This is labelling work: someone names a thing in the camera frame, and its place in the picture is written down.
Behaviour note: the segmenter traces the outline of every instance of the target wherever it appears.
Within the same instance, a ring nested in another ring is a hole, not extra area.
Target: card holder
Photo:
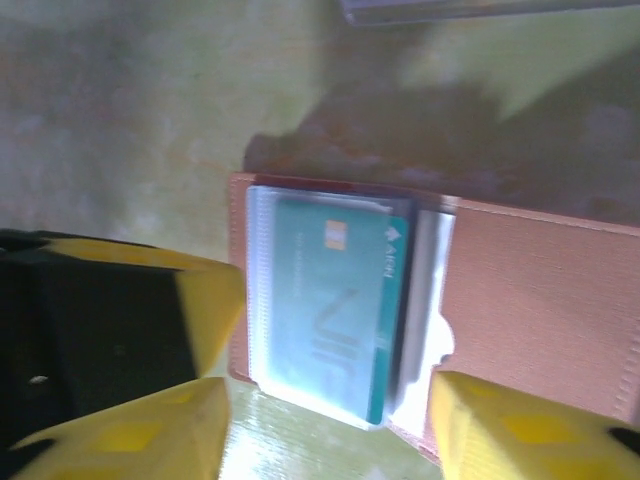
[[[455,351],[438,368],[637,421],[640,229],[399,187],[239,173],[229,183],[230,261],[243,269],[251,185],[409,196],[455,209],[440,308]],[[246,321],[230,344],[229,373],[255,383]],[[395,433],[438,461],[426,414],[413,429],[406,418],[391,420]]]

